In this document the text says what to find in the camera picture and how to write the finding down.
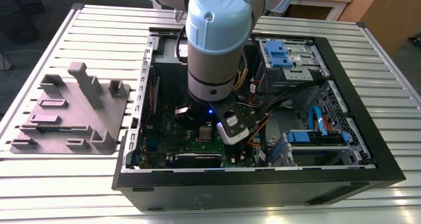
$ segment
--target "black computer chassis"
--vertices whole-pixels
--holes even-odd
[[[332,204],[370,188],[386,187],[405,180],[328,40],[286,35],[276,37],[314,41],[349,110],[346,117],[356,122],[377,169],[274,171],[268,167],[250,172],[121,173],[123,141],[112,189],[121,191],[140,210]]]

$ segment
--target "blue drive bracket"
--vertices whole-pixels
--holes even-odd
[[[284,43],[280,41],[268,40],[265,42],[265,51],[270,59],[270,66],[273,68],[288,68],[290,69],[294,64],[289,61],[288,50],[285,49]]]
[[[309,143],[310,137],[306,131],[292,131],[286,133],[286,139],[289,143]]]

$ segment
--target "floor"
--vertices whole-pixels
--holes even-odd
[[[17,45],[9,42],[0,33],[0,49],[4,53],[16,50],[44,51],[47,45],[60,27],[63,19],[73,3],[81,2],[96,5],[113,5],[124,7],[152,7],[147,0],[41,0],[45,11],[33,15],[33,21],[40,32],[39,39],[31,44]],[[421,94],[421,47],[413,46],[408,41],[392,59],[406,76],[413,87]],[[9,74],[0,71],[0,118],[16,97],[28,75],[37,63],[41,54],[39,52],[19,52],[7,56],[7,60],[15,65],[15,71]]]

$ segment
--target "metal plate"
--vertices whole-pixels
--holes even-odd
[[[137,89],[149,27],[180,28],[181,24],[184,20],[176,23],[171,10],[85,5],[81,11],[71,11],[0,122],[0,220],[69,224],[192,224],[199,220],[204,224],[354,224],[358,218],[358,223],[421,223],[421,136],[420,128],[409,128],[421,120],[420,101],[376,41],[353,23],[262,17],[254,32],[328,38],[405,172],[408,180],[392,187],[369,190],[328,206],[140,212],[111,190],[116,153],[97,156],[9,152],[7,141],[19,133],[15,126],[28,119],[23,113],[31,111],[36,103],[31,99],[43,92],[37,84],[44,74],[60,74],[72,81],[67,66],[83,60],[91,68],[88,75],[96,75],[100,83],[117,78]],[[137,92],[131,92],[129,101],[136,97]],[[124,116],[119,140],[129,124],[131,118]]]

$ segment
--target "orange wire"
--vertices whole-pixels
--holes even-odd
[[[256,130],[254,134],[250,136],[250,139],[248,140],[248,144],[253,144],[253,143],[250,143],[250,141],[252,141],[253,137],[257,135],[258,131],[262,129],[264,125],[268,123],[268,121],[269,121],[269,117],[268,117],[268,119],[265,120],[265,122],[261,124],[261,126],[258,127],[258,129]]]

